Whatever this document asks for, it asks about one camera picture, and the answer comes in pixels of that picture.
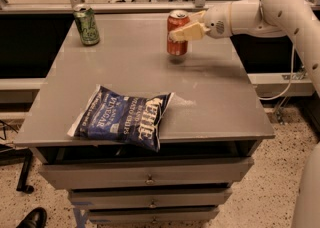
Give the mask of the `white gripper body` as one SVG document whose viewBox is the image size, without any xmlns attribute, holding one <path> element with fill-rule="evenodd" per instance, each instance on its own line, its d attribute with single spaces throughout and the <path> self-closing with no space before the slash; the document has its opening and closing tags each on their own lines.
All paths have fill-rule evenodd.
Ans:
<svg viewBox="0 0 320 228">
<path fill-rule="evenodd" d="M 219 39 L 232 35 L 231 4 L 218 3 L 210 7 L 204 15 L 204 24 L 209 29 L 207 35 Z"/>
</svg>

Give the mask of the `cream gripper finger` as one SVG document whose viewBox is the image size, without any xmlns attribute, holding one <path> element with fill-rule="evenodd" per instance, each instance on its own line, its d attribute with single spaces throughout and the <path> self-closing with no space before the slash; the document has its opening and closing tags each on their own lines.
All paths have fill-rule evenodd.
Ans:
<svg viewBox="0 0 320 228">
<path fill-rule="evenodd" d="M 206 13 L 205 10 L 202 10 L 202 11 L 199 11 L 199 12 L 196 12 L 196 13 L 192 13 L 189 16 L 189 19 L 190 19 L 191 22 L 200 22 L 200 23 L 202 23 L 204 21 L 205 13 Z"/>
<path fill-rule="evenodd" d="M 209 31 L 203 23 L 193 22 L 170 31 L 169 38 L 173 42 L 200 40 Z"/>
</svg>

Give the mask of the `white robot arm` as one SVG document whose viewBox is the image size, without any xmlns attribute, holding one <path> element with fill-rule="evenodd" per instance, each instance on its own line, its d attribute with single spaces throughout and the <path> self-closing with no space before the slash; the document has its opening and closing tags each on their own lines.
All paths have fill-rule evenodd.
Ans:
<svg viewBox="0 0 320 228">
<path fill-rule="evenodd" d="M 247 34 L 291 40 L 309 79 L 320 94 L 320 21 L 308 0 L 241 0 L 212 6 L 171 31 L 176 42 Z M 320 228 L 320 143 L 307 158 L 291 228 Z"/>
</svg>

